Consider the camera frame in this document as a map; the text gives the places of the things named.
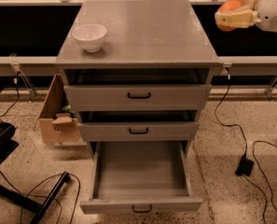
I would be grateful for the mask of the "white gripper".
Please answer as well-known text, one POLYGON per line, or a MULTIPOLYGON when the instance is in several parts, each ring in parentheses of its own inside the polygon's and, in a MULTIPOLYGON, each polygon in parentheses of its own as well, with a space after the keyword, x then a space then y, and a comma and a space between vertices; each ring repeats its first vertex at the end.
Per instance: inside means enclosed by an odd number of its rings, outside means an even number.
POLYGON ((277 0, 237 0, 251 9, 243 11, 217 11, 215 22, 221 27, 249 28, 256 25, 265 32, 277 33, 277 0))

